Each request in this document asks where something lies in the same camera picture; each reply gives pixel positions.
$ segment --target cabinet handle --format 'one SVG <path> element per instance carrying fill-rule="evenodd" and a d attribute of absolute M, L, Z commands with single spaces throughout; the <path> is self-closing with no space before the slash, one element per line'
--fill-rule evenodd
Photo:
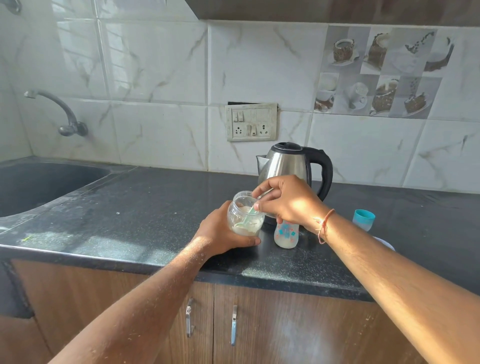
<path fill-rule="evenodd" d="M 233 315 L 232 315 L 232 338 L 231 338 L 232 346 L 235 346 L 236 335 L 237 335 L 237 305 L 234 305 Z"/>
<path fill-rule="evenodd" d="M 187 321 L 187 337 L 191 338 L 195 326 L 190 324 L 190 313 L 192 312 L 193 297 L 188 300 L 187 311 L 185 312 L 185 319 Z"/>

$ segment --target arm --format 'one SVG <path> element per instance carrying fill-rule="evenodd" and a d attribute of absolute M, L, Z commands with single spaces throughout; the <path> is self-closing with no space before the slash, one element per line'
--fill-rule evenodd
<path fill-rule="evenodd" d="M 329 207 L 296 176 L 273 177 L 253 191 L 256 209 L 318 234 Z M 338 214 L 321 232 L 395 325 L 431 364 L 478 363 L 480 297 L 395 253 Z"/>
<path fill-rule="evenodd" d="M 228 228 L 229 204 L 208 215 L 167 266 L 93 320 L 50 364 L 153 363 L 205 261 L 235 247 L 260 243 L 259 238 L 240 236 Z"/>

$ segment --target kettle spout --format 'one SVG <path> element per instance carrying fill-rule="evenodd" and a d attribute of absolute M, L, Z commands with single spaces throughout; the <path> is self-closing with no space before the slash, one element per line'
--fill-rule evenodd
<path fill-rule="evenodd" d="M 262 171 L 262 169 L 265 167 L 265 165 L 270 159 L 266 158 L 265 154 L 262 156 L 256 156 L 256 157 L 257 157 L 258 174 L 260 174 L 260 172 Z"/>

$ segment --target black kettle handle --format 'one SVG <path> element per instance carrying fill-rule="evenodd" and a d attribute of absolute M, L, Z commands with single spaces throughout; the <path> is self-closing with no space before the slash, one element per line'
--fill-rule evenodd
<path fill-rule="evenodd" d="M 320 186 L 320 190 L 318 191 L 317 196 L 318 198 L 320 198 L 320 200 L 323 201 L 327 196 L 328 191 L 330 190 L 330 186 L 332 185 L 332 161 L 330 160 L 330 157 L 321 149 L 304 146 L 303 150 L 305 151 L 305 157 L 307 158 L 308 162 L 308 179 L 310 183 L 312 182 L 312 169 L 310 167 L 310 163 L 316 163 L 322 166 L 322 186 Z"/>

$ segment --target black granite countertop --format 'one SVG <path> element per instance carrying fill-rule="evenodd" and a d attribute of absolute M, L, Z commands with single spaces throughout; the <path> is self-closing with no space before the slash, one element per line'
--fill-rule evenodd
<path fill-rule="evenodd" d="M 213 209 L 255 176 L 136 167 L 117 171 L 0 234 L 0 257 L 151 274 Z M 480 294 L 480 195 L 334 183 L 325 202 L 350 219 L 377 215 L 370 233 L 402 255 Z M 371 301 L 327 244 L 300 232 L 294 249 L 264 225 L 259 246 L 211 258 L 197 279 Z"/>

